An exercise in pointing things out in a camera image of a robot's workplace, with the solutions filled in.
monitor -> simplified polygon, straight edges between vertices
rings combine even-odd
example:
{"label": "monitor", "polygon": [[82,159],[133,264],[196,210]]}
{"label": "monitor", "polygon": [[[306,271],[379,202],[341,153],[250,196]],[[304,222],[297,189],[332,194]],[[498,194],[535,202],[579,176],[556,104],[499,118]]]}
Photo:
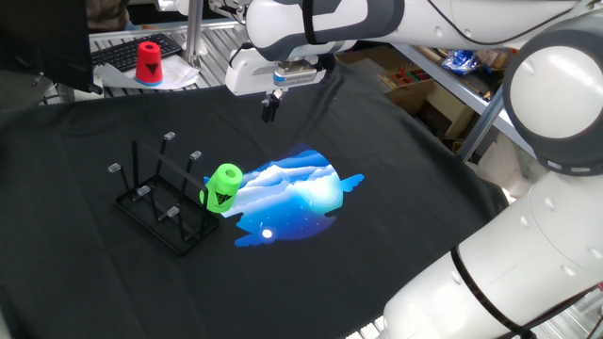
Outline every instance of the monitor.
{"label": "monitor", "polygon": [[101,93],[92,78],[86,0],[0,0],[0,70],[43,73]]}

keyboard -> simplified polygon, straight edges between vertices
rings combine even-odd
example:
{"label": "keyboard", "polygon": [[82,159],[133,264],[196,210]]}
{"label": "keyboard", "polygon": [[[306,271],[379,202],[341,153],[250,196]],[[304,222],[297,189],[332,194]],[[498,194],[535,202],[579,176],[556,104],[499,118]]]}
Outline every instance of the keyboard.
{"label": "keyboard", "polygon": [[136,68],[139,44],[145,41],[154,42],[159,45],[161,48],[161,57],[169,57],[182,51],[182,47],[165,34],[153,34],[91,53],[92,67],[109,64],[120,72],[130,71]]}

green cup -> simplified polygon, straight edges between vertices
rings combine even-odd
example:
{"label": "green cup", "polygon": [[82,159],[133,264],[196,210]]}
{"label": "green cup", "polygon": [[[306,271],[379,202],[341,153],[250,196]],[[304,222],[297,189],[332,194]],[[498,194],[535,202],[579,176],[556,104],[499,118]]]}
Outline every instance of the green cup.
{"label": "green cup", "polygon": [[[214,213],[224,213],[233,206],[238,188],[243,181],[243,172],[233,164],[222,164],[216,169],[207,182],[209,200],[207,209]],[[199,193],[201,204],[204,203],[204,192]]]}

black fabric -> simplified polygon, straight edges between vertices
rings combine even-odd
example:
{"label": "black fabric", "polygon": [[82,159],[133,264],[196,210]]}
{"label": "black fabric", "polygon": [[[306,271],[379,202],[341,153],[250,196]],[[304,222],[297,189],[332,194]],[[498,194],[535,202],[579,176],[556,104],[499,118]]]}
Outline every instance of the black fabric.
{"label": "black fabric", "polygon": [[[0,285],[30,337],[336,338],[498,212],[487,185],[346,68],[291,90],[273,123],[262,99],[214,88],[0,118]],[[119,162],[131,178],[131,140],[158,148],[167,132],[182,166],[203,153],[197,177],[303,142],[365,180],[313,237],[237,248],[246,233],[227,218],[177,257],[114,205],[122,179],[107,171]]]}

projected image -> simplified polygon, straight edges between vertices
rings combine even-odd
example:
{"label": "projected image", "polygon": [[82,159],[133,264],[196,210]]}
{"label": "projected image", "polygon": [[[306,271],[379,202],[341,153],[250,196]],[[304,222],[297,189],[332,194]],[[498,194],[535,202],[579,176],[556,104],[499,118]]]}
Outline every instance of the projected image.
{"label": "projected image", "polygon": [[325,230],[336,217],[325,214],[341,207],[364,175],[340,180],[329,161],[316,151],[305,151],[272,161],[244,174],[241,189],[226,218],[242,213],[236,225],[249,234],[238,247],[302,240]]}

